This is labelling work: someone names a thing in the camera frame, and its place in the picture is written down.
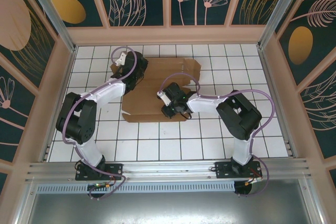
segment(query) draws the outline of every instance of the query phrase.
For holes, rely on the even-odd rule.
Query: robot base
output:
[[[105,169],[103,169],[107,173],[112,174],[120,174],[122,175],[122,164],[105,164]],[[114,177],[116,180],[121,180],[121,177]],[[89,166],[80,162],[76,166],[76,176],[75,180],[77,181],[103,181],[103,180],[111,180],[110,176],[105,174],[97,173],[92,170]]]
[[[211,171],[216,173],[217,178],[245,178],[250,179],[252,177],[262,177],[261,167],[259,161],[250,161],[246,165],[241,166],[239,172],[233,169],[233,162],[216,162],[215,167],[211,168]]]

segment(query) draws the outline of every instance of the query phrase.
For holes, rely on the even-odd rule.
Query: grid floor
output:
[[[67,92],[83,93],[103,84],[112,75],[110,53],[117,46],[79,47]],[[193,57],[201,68],[202,94],[227,94],[232,89],[259,89],[269,93],[255,45],[144,45],[132,46],[144,57]],[[245,96],[261,112],[263,124],[271,105],[258,93]],[[128,123],[121,115],[121,99],[97,113],[94,137],[107,161],[176,161],[230,158],[233,138],[217,115],[193,114],[185,122]],[[275,117],[256,137],[253,152],[259,157],[287,157],[278,119]],[[47,161],[79,159],[71,145],[55,132]]]

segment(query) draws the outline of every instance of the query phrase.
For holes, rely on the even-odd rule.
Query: cardboard flap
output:
[[[199,80],[201,65],[194,59],[185,58],[149,58],[144,78],[134,90],[123,96],[122,110],[123,117],[127,122],[179,122],[185,121],[181,115],[172,119],[166,118],[161,112],[164,105],[158,99],[156,93],[159,91],[162,82],[174,73],[187,73]],[[112,65],[111,69],[116,72],[118,67]],[[175,75],[168,79],[165,87],[176,82],[181,89],[188,93],[190,89],[183,86],[191,83],[191,79],[183,74]]]

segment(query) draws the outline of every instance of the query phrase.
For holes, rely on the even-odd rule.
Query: enclosure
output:
[[[336,0],[0,6],[1,223],[336,222]],[[272,97],[276,113],[252,148],[269,170],[262,194],[238,197],[234,178],[210,170],[234,149],[218,115],[128,122],[121,97],[97,111],[93,138],[108,164],[123,165],[127,180],[104,202],[90,201],[88,184],[97,182],[75,180],[80,157],[62,141],[56,121],[66,94],[110,79],[111,53],[121,46],[146,59],[195,60],[201,94],[255,89]],[[185,87],[196,91],[194,82]],[[271,103],[256,92],[244,95],[263,125]]]

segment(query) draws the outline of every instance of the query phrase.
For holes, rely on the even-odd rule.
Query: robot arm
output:
[[[261,114],[243,94],[223,99],[207,98],[196,92],[185,94],[176,83],[171,83],[157,94],[165,103],[162,112],[169,118],[178,113],[219,114],[234,137],[233,169],[239,173],[239,169],[251,160],[251,135],[259,126]]]
[[[135,52],[137,63],[134,71],[126,79],[119,80],[130,72],[134,65],[134,55],[132,52],[122,52],[116,65],[118,71],[106,82],[109,85],[91,94],[84,99],[75,109],[70,117],[66,128],[66,138],[76,146],[76,150],[90,165],[99,170],[105,170],[105,158],[98,150],[93,136],[96,126],[97,110],[109,103],[111,100],[121,97],[133,90],[138,80],[144,77],[148,61],[139,52]],[[88,92],[82,94],[69,93],[66,95],[63,106],[56,123],[56,129],[62,132],[65,119],[72,106]]]

